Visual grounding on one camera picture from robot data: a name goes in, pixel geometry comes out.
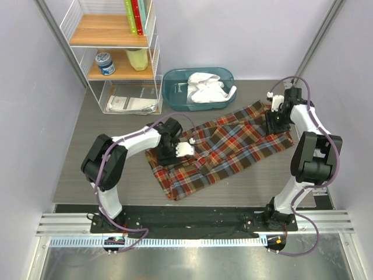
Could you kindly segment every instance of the teal plastic basin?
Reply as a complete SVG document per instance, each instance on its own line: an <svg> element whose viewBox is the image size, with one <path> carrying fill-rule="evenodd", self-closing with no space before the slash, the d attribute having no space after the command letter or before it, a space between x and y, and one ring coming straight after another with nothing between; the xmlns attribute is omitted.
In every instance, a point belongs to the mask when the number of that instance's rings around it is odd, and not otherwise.
<svg viewBox="0 0 373 280"><path fill-rule="evenodd" d="M234 86L233 75L230 71L221 67L187 68L175 69L167 72L162 81L163 100L175 111L208 111L223 109L234 101L237 91L233 97L225 102L214 103L187 103L188 78L195 72L210 73L220 76L224 83L224 91L229 92Z"/></svg>

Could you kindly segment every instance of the white cloth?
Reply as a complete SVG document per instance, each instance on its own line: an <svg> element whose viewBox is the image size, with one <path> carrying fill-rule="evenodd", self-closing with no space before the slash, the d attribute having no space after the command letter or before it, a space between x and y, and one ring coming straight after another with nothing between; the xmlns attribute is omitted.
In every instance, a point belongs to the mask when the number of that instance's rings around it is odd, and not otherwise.
<svg viewBox="0 0 373 280"><path fill-rule="evenodd" d="M218 75L209 73L194 73L188 79L187 103L225 102L232 98L237 90L235 86L229 93L223 90L224 83Z"/></svg>

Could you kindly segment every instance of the patterned shirt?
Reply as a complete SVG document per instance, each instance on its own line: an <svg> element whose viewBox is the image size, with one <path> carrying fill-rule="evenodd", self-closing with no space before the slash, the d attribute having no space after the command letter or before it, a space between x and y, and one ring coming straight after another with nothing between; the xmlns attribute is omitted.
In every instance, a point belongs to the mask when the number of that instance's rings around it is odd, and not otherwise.
<svg viewBox="0 0 373 280"><path fill-rule="evenodd" d="M147 150L147 161L167 198L180 200L291 147L289 132L266 136L266 110L270 105L257 101L197 126L195 155L179 164L160 166L155 149ZM192 135L193 129L185 131L181 141Z"/></svg>

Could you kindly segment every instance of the gray wall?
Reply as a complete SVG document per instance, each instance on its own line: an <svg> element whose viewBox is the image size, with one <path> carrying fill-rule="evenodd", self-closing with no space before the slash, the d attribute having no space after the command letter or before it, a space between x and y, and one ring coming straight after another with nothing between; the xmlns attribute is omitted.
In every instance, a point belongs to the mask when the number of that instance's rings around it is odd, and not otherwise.
<svg viewBox="0 0 373 280"><path fill-rule="evenodd" d="M30 0L0 9L1 279L25 279L84 88Z"/></svg>
<svg viewBox="0 0 373 280"><path fill-rule="evenodd" d="M154 0L164 72L222 66L236 79L296 72L333 0Z"/></svg>
<svg viewBox="0 0 373 280"><path fill-rule="evenodd" d="M343 138L340 173L330 190L351 216L371 277L372 15L371 0L346 1L304 74L320 120Z"/></svg>

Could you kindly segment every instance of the wooden floor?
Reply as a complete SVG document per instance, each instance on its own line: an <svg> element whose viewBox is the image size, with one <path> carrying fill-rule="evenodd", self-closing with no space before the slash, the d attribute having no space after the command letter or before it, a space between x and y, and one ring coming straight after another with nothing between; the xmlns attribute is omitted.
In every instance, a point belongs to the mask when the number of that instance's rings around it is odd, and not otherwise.
<svg viewBox="0 0 373 280"><path fill-rule="evenodd" d="M224 110L190 112L195 124L201 124L226 113L240 109L259 99L265 100L266 93L274 81L237 81L237 98ZM275 90L283 94L283 87ZM172 109L163 104L162 115ZM64 168L55 193L55 203L95 204L92 187L80 171L88 150L95 138L102 133L119 136L134 132L147 123L156 121L160 115L108 115L103 114L93 95L87 92ZM176 118L184 130L191 128L183 116ZM295 130L293 139L297 142ZM231 176L215 185L190 195L180 201L170 201L145 159L144 153L128 159L122 179L118 185L119 198L124 205L183 205L183 206L264 206L278 194L290 178L290 160L295 146L270 156L246 170ZM315 201L310 194L300 206L314 207Z"/></svg>

